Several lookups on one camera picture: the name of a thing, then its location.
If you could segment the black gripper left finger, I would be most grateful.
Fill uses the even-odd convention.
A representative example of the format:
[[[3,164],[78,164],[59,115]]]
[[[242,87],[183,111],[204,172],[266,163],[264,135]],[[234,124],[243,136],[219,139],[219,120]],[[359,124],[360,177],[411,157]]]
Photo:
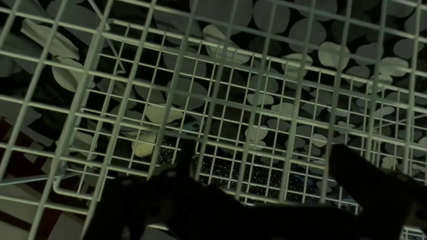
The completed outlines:
[[[176,171],[180,177],[190,177],[192,175],[192,160],[195,156],[196,143],[194,140],[183,140],[182,151],[176,159]]]

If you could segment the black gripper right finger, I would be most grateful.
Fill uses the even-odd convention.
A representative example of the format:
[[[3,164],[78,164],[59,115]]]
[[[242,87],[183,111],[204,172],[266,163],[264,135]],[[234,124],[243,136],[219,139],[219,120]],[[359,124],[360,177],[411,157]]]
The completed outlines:
[[[344,144],[334,144],[328,160],[330,176],[360,205],[364,205],[385,179],[385,172]]]

